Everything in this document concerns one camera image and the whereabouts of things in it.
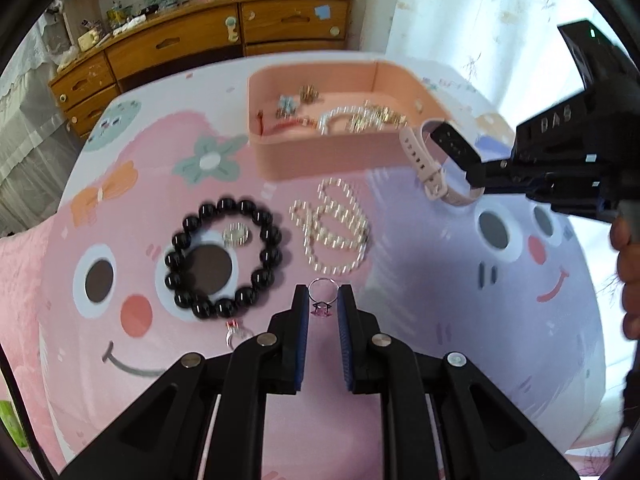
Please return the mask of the person right hand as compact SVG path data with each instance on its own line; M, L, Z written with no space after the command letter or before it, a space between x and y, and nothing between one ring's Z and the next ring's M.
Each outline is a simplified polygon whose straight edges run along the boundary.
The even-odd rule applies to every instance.
M618 217L611 226L610 241L618 252L617 276L624 284L622 306L625 311L623 332L627 339L640 335L640 246L631 239L626 220Z

